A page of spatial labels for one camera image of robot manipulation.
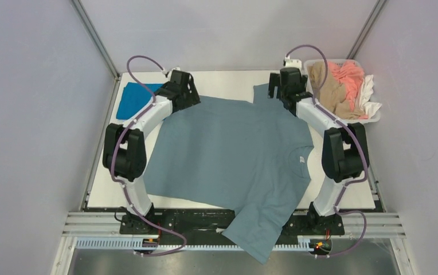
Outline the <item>grey-blue t shirt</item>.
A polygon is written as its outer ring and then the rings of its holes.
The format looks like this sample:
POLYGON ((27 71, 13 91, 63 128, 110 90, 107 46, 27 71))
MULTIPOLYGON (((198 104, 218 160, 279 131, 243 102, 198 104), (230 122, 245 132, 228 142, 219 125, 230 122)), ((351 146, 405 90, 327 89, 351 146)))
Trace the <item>grey-blue t shirt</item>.
POLYGON ((144 183, 150 195, 233 210, 224 236, 264 264, 310 184, 313 147, 266 85, 252 102, 205 96, 164 120, 144 183))

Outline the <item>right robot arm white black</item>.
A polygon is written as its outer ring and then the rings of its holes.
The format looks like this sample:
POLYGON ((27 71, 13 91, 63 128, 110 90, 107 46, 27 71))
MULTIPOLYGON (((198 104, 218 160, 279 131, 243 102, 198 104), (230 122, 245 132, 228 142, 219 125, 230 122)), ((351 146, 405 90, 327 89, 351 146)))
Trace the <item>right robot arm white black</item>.
POLYGON ((299 68, 285 67, 269 75, 268 97, 279 99, 287 111, 323 136, 321 164, 325 178, 307 212, 308 229, 321 234, 340 227, 340 201, 349 186, 363 181, 369 152, 365 127, 334 116, 306 90, 306 85, 307 78, 299 68))

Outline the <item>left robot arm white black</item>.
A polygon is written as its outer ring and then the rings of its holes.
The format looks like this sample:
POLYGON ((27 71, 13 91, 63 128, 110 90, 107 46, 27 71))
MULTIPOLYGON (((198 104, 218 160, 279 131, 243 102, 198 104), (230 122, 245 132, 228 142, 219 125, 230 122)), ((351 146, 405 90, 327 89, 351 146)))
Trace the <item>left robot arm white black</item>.
POLYGON ((155 90, 140 84, 138 99, 129 99, 136 113, 105 129, 102 163, 112 180, 119 183, 126 200, 122 234, 148 234, 157 229, 154 206, 143 179, 146 137, 170 115, 200 103, 191 73, 173 69, 166 76, 167 81, 155 90))

